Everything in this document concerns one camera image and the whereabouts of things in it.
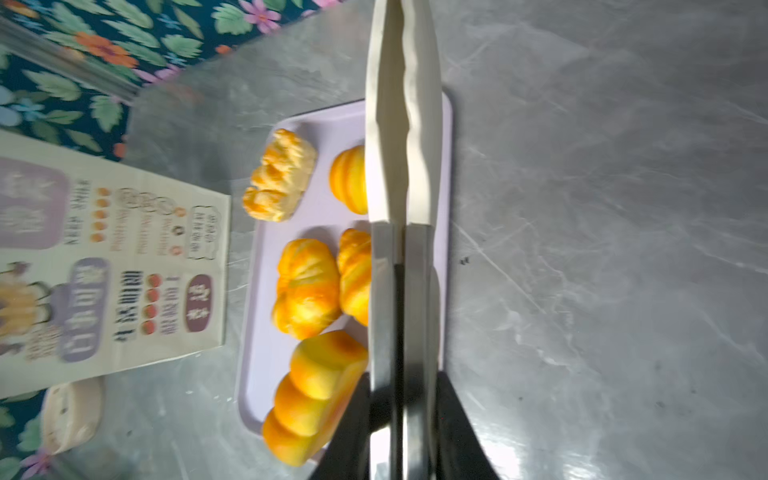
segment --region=recipe card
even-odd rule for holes
[[[223,342],[230,197],[0,131],[0,398]]]

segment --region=pink flower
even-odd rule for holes
[[[280,20],[280,14],[267,10],[264,0],[253,0],[252,3],[240,0],[240,7],[248,12],[245,15],[245,21],[255,24],[261,33],[268,35],[280,28],[280,24],[277,23]]]
[[[168,81],[172,79],[173,77],[181,73],[181,68],[178,68],[176,65],[169,65],[168,68],[157,70],[156,72],[154,72],[154,74],[151,74],[148,71],[138,70],[136,68],[134,68],[133,71],[136,75],[141,77],[142,80],[147,81],[147,83],[145,83],[144,85],[149,85],[149,84],[161,83],[163,81]]]
[[[51,456],[45,449],[40,447],[37,453],[22,460],[22,467],[28,467],[25,470],[24,475],[22,475],[22,480],[27,480],[27,478],[32,478],[37,474],[45,475],[50,463]]]
[[[320,8],[333,7],[341,3],[341,0],[312,0]]]

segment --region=yellow pastry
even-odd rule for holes
[[[293,215],[315,167],[317,151],[292,131],[279,129],[250,178],[243,208],[258,220],[282,222]]]
[[[272,321],[303,340],[320,334],[341,315],[339,271],[328,246],[314,239],[288,243],[277,265],[277,301]]]
[[[315,455],[333,437],[367,366],[367,350],[342,330],[302,341],[264,421],[272,453],[293,466]]]
[[[362,145],[343,151],[333,161],[330,174],[333,196],[339,199],[353,213],[368,213],[366,196],[366,157]]]
[[[341,310],[368,326],[371,296],[371,236],[350,228],[339,241]]]

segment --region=orange pumpkin bun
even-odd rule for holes
[[[277,265],[272,321],[296,339],[319,335],[341,316],[339,270],[328,246],[314,239],[289,242]]]
[[[362,145],[343,151],[333,161],[329,178],[333,196],[358,215],[368,213],[365,152]]]
[[[371,297],[371,236],[348,229],[339,241],[341,310],[368,326],[368,301]]]

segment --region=gray marble surface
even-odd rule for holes
[[[455,105],[447,369],[499,475],[765,478],[766,5],[432,4]],[[126,163],[239,197],[271,125],[362,97],[371,11],[146,90]],[[308,476],[238,419],[238,202],[225,347],[110,376],[68,456],[92,478]]]

